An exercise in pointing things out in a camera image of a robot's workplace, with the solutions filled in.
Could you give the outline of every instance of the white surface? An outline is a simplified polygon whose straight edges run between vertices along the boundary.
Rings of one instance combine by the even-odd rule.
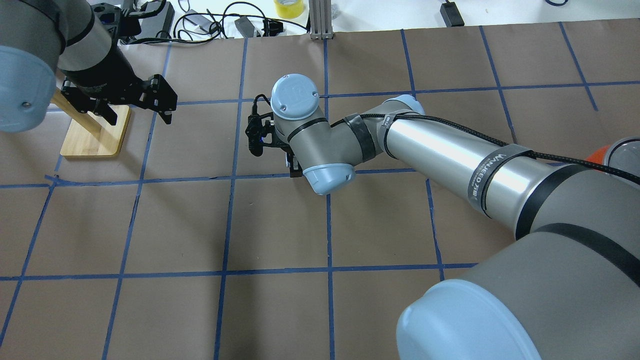
[[[460,279],[432,286],[407,307],[396,340],[402,360],[540,360],[513,313],[489,291]]]
[[[176,9],[176,19],[183,14],[178,0],[170,0]],[[305,12],[293,21],[306,25],[308,0]],[[268,17],[277,17],[273,0],[251,0]],[[340,10],[333,20],[333,30],[376,31],[412,28],[442,28],[440,15],[444,0],[333,0]],[[191,7],[204,12],[210,9],[221,13],[231,1],[191,0]],[[525,24],[534,22],[578,21],[596,19],[624,19],[640,17],[640,0],[569,0],[564,6],[551,6],[544,0],[455,0],[468,26],[496,24]],[[258,11],[247,5],[234,5],[232,12],[258,15]],[[252,20],[261,28],[260,20]],[[240,37],[233,21],[228,21],[227,35]],[[285,24],[288,35],[302,34],[304,30]]]

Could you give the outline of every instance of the blue joint cap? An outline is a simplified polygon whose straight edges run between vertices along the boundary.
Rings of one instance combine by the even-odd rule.
[[[311,116],[319,101],[316,84],[301,74],[281,77],[271,91],[271,109],[284,120],[303,120]]]
[[[419,103],[418,100],[416,100],[411,95],[408,95],[408,94],[400,95],[400,96],[394,97],[393,99],[385,100],[384,102],[391,101],[391,100],[403,102],[405,105],[409,107],[409,109],[417,112],[418,114],[427,115],[424,113],[424,108],[422,107],[421,103]]]
[[[56,77],[39,57],[0,46],[0,131],[18,133],[43,121]]]
[[[326,195],[352,182],[356,171],[349,164],[324,164],[305,169],[302,174],[318,195]]]

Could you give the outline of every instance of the wooden base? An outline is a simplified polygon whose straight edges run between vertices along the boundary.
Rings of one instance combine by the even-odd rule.
[[[100,125],[100,129],[89,132],[75,120],[71,120],[67,137],[60,149],[60,155],[83,158],[108,158],[116,156],[122,147],[124,134],[129,123],[131,109],[127,105],[112,106],[118,115],[115,126],[111,126],[101,117],[91,115]]]

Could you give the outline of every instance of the robotic arm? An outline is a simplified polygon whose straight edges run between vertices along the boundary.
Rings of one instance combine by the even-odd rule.
[[[299,74],[278,80],[271,108],[263,126],[254,106],[250,150],[284,148],[319,195],[386,152],[514,232],[517,242],[407,307],[397,325],[402,359],[640,357],[640,178],[424,116],[409,95],[329,125],[315,84]]]
[[[56,67],[67,77],[62,94],[79,112],[115,125],[108,104],[133,104],[170,124],[176,93],[162,75],[138,78],[117,46],[121,32],[131,31],[126,25],[146,15],[85,0],[0,1],[0,131],[42,122]]]

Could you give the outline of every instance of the silver metal tube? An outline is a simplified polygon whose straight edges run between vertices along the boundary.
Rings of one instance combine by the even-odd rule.
[[[387,135],[389,152],[457,196],[467,199],[475,169],[499,146],[453,127],[397,120]],[[557,168],[515,158],[495,173],[486,195],[487,215],[515,230],[520,210],[535,187]]]

